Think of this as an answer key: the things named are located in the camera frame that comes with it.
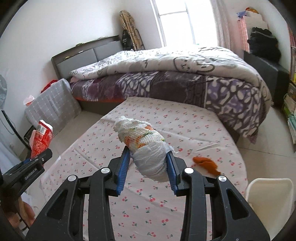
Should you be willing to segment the person's hand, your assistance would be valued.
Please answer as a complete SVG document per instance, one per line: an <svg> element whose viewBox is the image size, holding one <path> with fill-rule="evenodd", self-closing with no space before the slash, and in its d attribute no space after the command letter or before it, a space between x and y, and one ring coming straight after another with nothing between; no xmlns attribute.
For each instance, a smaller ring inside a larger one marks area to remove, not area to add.
<svg viewBox="0 0 296 241"><path fill-rule="evenodd" d="M17 212L7 212L5 214L13 228L17 228L22 220L28 227L31 227L35 221L35 213L31 206L20 197L16 202Z"/></svg>

